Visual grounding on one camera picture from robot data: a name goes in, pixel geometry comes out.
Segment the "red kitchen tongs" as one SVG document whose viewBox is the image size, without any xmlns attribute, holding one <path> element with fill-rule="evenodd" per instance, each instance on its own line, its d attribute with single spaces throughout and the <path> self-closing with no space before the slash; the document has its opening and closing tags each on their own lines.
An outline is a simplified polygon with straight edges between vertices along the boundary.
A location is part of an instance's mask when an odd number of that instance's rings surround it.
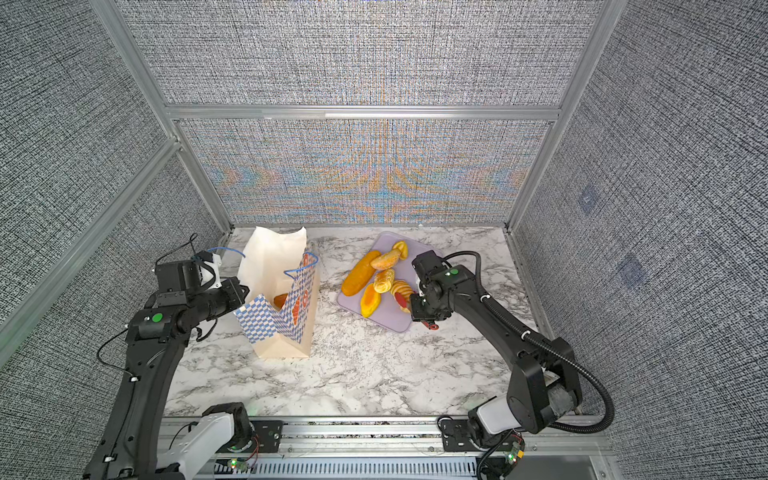
<svg viewBox="0 0 768 480">
<path fill-rule="evenodd" d="M 413 290 L 410 287 L 398 287 L 391 290 L 393 297 L 398 303 L 400 309 L 407 314 L 411 314 L 411 302 L 410 297 L 413 295 Z M 422 321 L 422 324 L 429 330 L 435 331 L 439 329 L 439 326 L 434 322 Z"/>
</svg>

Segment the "dark orange oval bread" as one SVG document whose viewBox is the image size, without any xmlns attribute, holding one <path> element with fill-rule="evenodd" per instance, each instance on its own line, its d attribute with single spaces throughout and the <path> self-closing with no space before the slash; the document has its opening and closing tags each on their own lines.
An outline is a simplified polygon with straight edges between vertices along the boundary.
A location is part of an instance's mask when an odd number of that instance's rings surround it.
<svg viewBox="0 0 768 480">
<path fill-rule="evenodd" d="M 283 293 L 273 298 L 273 306 L 275 307 L 276 310 L 281 310 L 284 307 L 287 301 L 287 297 L 288 297 L 288 294 Z"/>
</svg>

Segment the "blue checkered paper bag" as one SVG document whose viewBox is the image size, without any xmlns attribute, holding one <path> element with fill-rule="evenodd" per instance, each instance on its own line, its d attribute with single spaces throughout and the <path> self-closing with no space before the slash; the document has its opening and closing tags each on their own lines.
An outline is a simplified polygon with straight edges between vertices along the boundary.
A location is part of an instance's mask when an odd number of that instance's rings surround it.
<svg viewBox="0 0 768 480">
<path fill-rule="evenodd" d="M 249 289 L 234 311 L 243 334 L 260 359 L 307 359 L 311 355 L 319 290 L 319 257 L 307 230 L 278 233 L 258 227 L 242 248 L 213 247 L 219 260 L 240 258 L 237 279 Z"/>
</svg>

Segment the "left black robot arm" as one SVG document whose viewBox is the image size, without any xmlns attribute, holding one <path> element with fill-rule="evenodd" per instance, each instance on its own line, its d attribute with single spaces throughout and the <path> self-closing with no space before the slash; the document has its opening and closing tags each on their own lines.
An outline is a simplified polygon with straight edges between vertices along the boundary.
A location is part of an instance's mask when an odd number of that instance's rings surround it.
<svg viewBox="0 0 768 480">
<path fill-rule="evenodd" d="M 177 366 L 200 323 L 216 320 L 246 303 L 249 288 L 235 277 L 193 292 L 159 290 L 127 327 L 123 379 L 84 479 L 192 479 L 224 446 L 250 439 L 244 407 L 215 408 L 198 424 L 198 445 L 181 444 L 158 457 L 159 433 Z"/>
</svg>

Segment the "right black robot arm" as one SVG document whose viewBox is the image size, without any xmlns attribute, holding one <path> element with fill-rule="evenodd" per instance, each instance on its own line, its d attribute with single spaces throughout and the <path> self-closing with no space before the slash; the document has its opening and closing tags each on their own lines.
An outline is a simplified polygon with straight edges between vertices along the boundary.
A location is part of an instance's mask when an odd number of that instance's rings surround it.
<svg viewBox="0 0 768 480">
<path fill-rule="evenodd" d="M 466 267 L 438 257 L 413 262 L 420 294 L 410 300 L 412 319 L 434 327 L 457 313 L 467 319 L 501 355 L 510 369 L 507 393 L 468 413 L 470 437 L 488 448 L 500 435 L 522 429 L 536 434 L 546 428 L 582 433 L 561 418 L 583 395 L 580 372 L 570 344 L 546 339 L 506 310 Z"/>
</svg>

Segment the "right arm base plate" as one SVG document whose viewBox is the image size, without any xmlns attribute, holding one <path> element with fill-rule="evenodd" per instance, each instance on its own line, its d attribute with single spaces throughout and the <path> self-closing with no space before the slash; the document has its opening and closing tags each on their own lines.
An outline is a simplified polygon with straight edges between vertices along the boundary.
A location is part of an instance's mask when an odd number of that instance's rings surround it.
<svg viewBox="0 0 768 480">
<path fill-rule="evenodd" d="M 437 419 L 437 427 L 441 434 L 443 450 L 445 452 L 466 453 L 481 451 L 471 438 L 469 423 L 466 418 L 441 416 Z"/>
</svg>

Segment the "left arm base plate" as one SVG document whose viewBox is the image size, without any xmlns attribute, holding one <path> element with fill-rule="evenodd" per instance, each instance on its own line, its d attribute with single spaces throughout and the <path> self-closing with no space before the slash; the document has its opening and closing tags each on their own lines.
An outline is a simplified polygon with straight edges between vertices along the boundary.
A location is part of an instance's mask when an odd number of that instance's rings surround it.
<svg viewBox="0 0 768 480">
<path fill-rule="evenodd" d="M 279 451 L 285 423 L 281 420 L 252 420 L 251 435 L 240 447 L 222 447 L 219 452 L 244 456 L 253 452 L 259 455 Z"/>
</svg>

